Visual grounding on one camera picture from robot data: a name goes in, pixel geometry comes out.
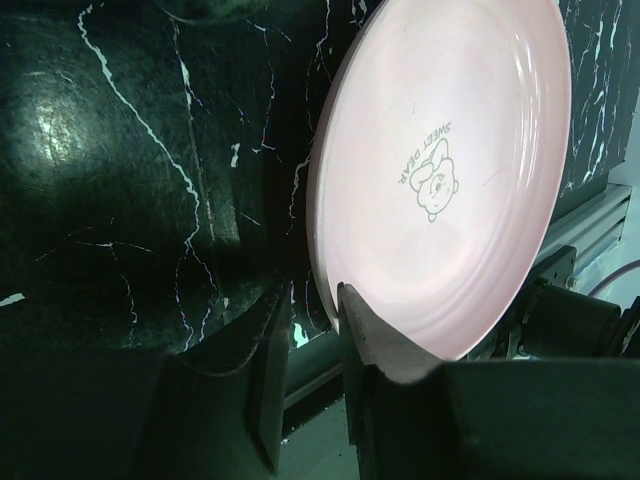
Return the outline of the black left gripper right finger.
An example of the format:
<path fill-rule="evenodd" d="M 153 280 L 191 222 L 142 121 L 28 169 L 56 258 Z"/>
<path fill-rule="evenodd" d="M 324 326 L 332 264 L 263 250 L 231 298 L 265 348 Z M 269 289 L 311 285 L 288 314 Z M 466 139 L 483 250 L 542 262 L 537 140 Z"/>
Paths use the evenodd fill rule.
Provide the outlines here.
<path fill-rule="evenodd" d="M 350 443 L 363 479 L 635 479 L 639 340 L 611 359 L 444 361 L 340 285 Z"/>

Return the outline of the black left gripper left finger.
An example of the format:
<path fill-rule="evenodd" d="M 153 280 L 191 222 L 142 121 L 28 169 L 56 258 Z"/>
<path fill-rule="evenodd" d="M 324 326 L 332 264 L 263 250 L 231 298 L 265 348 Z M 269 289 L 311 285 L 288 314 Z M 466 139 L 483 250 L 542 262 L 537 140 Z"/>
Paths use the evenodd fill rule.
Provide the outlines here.
<path fill-rule="evenodd" d="M 5 479 L 269 479 L 278 469 L 289 283 L 184 353 L 1 354 Z"/>

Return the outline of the pink plastic plate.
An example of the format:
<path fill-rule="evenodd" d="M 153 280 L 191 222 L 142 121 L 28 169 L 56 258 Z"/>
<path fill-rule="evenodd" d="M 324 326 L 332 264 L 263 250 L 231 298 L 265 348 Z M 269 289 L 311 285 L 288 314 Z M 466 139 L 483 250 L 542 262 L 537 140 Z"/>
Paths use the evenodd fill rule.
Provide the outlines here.
<path fill-rule="evenodd" d="M 309 256 L 457 360 L 514 300 L 563 177 L 571 65 L 555 1 L 384 1 L 331 85 L 307 180 Z"/>

